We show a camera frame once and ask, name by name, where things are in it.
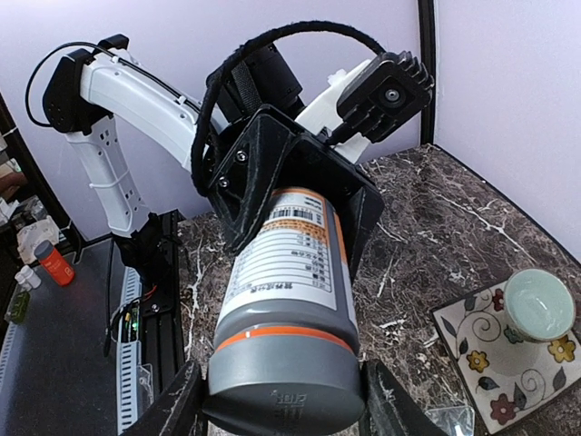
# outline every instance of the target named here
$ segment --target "small bottle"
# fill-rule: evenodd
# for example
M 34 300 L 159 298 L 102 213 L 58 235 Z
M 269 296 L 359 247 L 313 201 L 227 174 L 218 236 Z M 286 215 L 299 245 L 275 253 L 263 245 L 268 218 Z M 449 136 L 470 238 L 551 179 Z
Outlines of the small bottle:
M 29 283 L 29 282 L 26 280 L 26 278 L 25 278 L 25 276 L 22 274 L 22 272 L 20 272 L 20 271 L 19 271 L 19 272 L 17 272 L 17 273 L 16 273 L 16 275 L 15 275 L 15 279 L 16 279 L 16 281 L 18 282 L 18 284 L 20 285 L 20 287 L 21 287 L 22 289 L 24 289 L 25 291 L 31 291 L 31 290 L 33 289 L 33 286 L 32 286 L 32 284 L 30 284 L 30 283 Z
M 36 289 L 40 286 L 40 283 L 42 281 L 40 280 L 40 277 L 38 277 L 38 274 L 36 274 L 36 272 L 34 272 L 34 270 L 30 266 L 28 265 L 23 266 L 22 270 L 20 270 L 20 273 L 23 275 L 25 280 L 33 287 L 33 289 Z
M 34 249 L 34 256 L 41 265 L 51 274 L 54 281 L 66 286 L 73 281 L 74 270 L 64 257 L 48 241 L 42 241 Z

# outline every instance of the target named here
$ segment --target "orange bottle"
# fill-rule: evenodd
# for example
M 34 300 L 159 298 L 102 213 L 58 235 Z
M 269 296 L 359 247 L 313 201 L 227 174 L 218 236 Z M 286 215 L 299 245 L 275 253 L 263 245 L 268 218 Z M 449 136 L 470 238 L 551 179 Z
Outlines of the orange bottle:
M 34 249 L 34 256 L 41 265 L 51 274 L 54 281 L 66 286 L 73 281 L 74 270 L 64 257 L 48 241 L 42 241 Z

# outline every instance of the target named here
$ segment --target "black frame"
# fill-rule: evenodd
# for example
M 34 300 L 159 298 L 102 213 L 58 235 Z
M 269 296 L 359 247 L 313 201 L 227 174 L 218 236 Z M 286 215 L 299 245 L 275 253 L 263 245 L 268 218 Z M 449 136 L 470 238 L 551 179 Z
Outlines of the black frame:
M 419 10 L 419 47 L 421 50 L 421 62 L 428 69 L 428 73 L 434 77 L 436 85 L 436 20 L 434 16 L 434 0 L 418 0 Z M 421 114 L 421 130 L 419 140 L 421 144 L 434 143 L 434 130 L 436 128 L 436 98 L 434 88 L 432 101 Z
M 178 222 L 182 216 L 177 211 L 160 215 L 164 239 L 160 245 L 168 264 L 169 276 L 140 310 L 140 341 L 142 364 L 153 367 L 153 392 L 158 398 L 170 386 L 185 362 L 182 333 L 182 307 L 180 305 L 180 263 L 178 253 Z M 161 308 L 153 312 L 152 306 Z

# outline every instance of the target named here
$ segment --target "floral saucer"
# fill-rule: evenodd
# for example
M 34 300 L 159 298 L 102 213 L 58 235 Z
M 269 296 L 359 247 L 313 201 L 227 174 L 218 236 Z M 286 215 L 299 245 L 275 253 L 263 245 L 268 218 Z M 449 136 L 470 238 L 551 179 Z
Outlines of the floral saucer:
M 506 283 L 471 292 L 432 312 L 491 434 L 522 420 L 581 378 L 581 346 L 573 332 L 556 341 L 532 343 L 507 325 Z

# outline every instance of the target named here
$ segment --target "cable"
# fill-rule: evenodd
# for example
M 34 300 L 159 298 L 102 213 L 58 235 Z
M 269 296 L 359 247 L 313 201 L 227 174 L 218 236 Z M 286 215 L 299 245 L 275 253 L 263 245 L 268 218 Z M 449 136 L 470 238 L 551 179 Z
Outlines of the cable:
M 109 317 L 109 315 L 107 316 L 107 328 L 105 329 L 105 341 L 103 344 L 104 357 L 107 357 L 109 355 L 109 351 L 111 350 L 111 341 L 116 342 L 116 340 L 113 338 L 115 326 L 119 324 L 119 321 L 124 317 L 126 313 L 128 313 L 131 310 L 131 307 L 135 303 L 138 302 L 139 304 L 143 304 L 144 302 L 147 302 L 150 298 L 153 297 L 157 289 L 158 289 L 157 284 L 155 284 L 148 293 L 141 295 L 139 297 L 135 297 L 126 304 L 120 305 L 117 309 L 115 309 L 115 312 L 113 312 L 111 317 Z
M 62 44 L 59 45 L 58 47 L 56 47 L 54 50 L 52 50 L 49 54 L 47 54 L 39 63 L 38 65 L 34 68 L 32 74 L 30 75 L 30 78 L 28 79 L 28 83 L 26 84 L 26 91 L 25 91 L 25 108 L 26 108 L 26 114 L 28 115 L 28 118 L 30 119 L 30 121 L 33 122 L 33 124 L 36 124 L 40 127 L 52 127 L 49 123 L 43 123 L 41 121 L 38 121 L 36 118 L 34 118 L 32 110 L 30 108 L 30 91 L 32 89 L 32 85 L 34 82 L 34 79 L 36 78 L 36 75 L 38 74 L 38 72 L 40 71 L 40 69 L 43 67 L 43 65 L 53 56 L 55 55 L 57 52 L 60 52 L 61 50 L 65 49 L 65 48 L 69 48 L 69 47 L 90 47 L 93 48 L 94 50 L 97 50 L 105 55 L 108 55 L 109 57 L 113 58 L 116 56 L 116 54 L 110 52 L 109 50 L 102 48 L 100 45 L 97 44 L 93 44 L 93 43 L 86 43 L 83 41 L 75 41 L 72 43 L 66 43 L 66 44 Z M 155 82 L 156 84 L 158 84 L 159 86 L 161 86 L 163 89 L 165 89 L 167 92 L 169 92 L 170 94 L 172 94 L 174 97 L 179 98 L 185 95 L 183 93 L 180 93 L 177 89 L 173 88 L 172 86 L 168 85 L 167 83 L 165 83 L 162 79 L 158 78 L 156 75 L 151 74 L 145 70 L 143 70 L 141 67 L 137 66 L 136 64 L 132 63 L 131 61 L 128 61 L 126 59 L 123 59 L 122 57 L 119 57 L 119 64 L 127 66 L 131 69 L 133 69 L 134 71 L 138 72 L 139 74 L 144 75 L 145 77 L 147 77 L 148 79 L 150 79 L 151 81 Z M 184 102 L 184 104 L 186 104 L 188 107 L 190 107 L 191 109 L 193 109 L 193 111 L 195 113 L 199 113 L 201 110 L 201 107 L 193 102 L 192 100 L 190 100 L 189 98 L 186 97 L 186 100 Z
M 267 45 L 272 44 L 277 39 L 285 36 L 295 35 L 304 32 L 332 32 L 334 34 L 348 36 L 367 46 L 376 55 L 385 53 L 385 49 L 373 38 L 363 32 L 349 26 L 329 21 L 303 21 L 285 25 L 276 29 L 271 29 L 241 45 L 231 54 L 209 77 L 208 87 L 202 101 L 200 116 L 198 117 L 196 135 L 192 142 L 192 181 L 198 193 L 202 196 L 208 195 L 208 186 L 205 185 L 202 170 L 203 150 L 206 138 L 211 125 L 212 111 L 218 100 L 218 95 L 226 76 L 232 69 L 243 61 L 246 57 Z

